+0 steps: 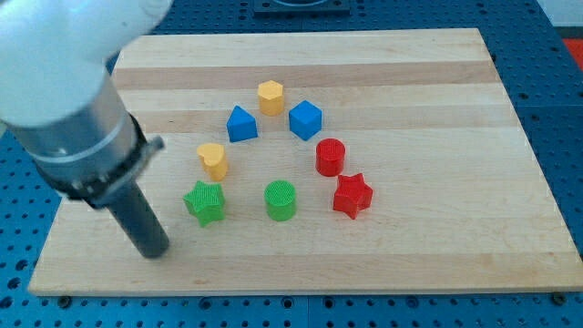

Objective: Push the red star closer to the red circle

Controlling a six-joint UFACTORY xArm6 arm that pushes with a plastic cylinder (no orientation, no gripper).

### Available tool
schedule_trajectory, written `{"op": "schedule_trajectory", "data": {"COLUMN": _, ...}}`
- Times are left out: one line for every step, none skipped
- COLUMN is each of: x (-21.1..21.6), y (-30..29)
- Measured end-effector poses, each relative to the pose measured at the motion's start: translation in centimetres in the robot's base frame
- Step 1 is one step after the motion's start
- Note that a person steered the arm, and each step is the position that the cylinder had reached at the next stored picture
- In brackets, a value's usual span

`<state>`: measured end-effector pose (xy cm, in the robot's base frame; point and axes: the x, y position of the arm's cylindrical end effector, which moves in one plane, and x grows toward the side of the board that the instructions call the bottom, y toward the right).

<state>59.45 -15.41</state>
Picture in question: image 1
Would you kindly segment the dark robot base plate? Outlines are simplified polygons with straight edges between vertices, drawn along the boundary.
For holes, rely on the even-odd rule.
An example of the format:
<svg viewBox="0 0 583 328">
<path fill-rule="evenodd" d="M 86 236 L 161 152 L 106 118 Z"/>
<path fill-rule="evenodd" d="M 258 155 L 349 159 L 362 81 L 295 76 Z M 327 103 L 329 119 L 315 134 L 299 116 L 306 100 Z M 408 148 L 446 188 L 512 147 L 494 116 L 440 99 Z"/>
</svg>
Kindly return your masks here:
<svg viewBox="0 0 583 328">
<path fill-rule="evenodd" d="M 255 15 L 347 14 L 351 0 L 251 0 Z"/>
</svg>

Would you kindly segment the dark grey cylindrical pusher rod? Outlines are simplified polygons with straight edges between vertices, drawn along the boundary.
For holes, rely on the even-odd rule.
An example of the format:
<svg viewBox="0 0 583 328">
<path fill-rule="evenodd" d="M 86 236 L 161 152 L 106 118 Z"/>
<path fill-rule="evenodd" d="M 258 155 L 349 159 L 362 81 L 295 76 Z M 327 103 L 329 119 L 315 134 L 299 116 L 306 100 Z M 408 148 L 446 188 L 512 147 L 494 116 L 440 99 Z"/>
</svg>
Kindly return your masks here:
<svg viewBox="0 0 583 328">
<path fill-rule="evenodd" d="M 136 182 L 117 191 L 107 209 L 142 257 L 159 258 L 169 248 L 169 237 Z"/>
</svg>

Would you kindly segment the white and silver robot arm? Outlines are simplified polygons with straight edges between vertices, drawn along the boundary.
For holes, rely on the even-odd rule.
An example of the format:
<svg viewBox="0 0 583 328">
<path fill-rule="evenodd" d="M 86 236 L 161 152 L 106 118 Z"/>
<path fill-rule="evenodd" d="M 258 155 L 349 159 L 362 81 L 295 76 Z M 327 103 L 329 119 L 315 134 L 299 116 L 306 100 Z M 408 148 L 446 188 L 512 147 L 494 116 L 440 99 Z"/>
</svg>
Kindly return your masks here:
<svg viewBox="0 0 583 328">
<path fill-rule="evenodd" d="M 43 179 L 111 212 L 138 252 L 169 237 L 137 178 L 164 143 L 126 110 L 108 60 L 149 33 L 169 0 L 9 0 L 1 4 L 1 119 Z"/>
</svg>

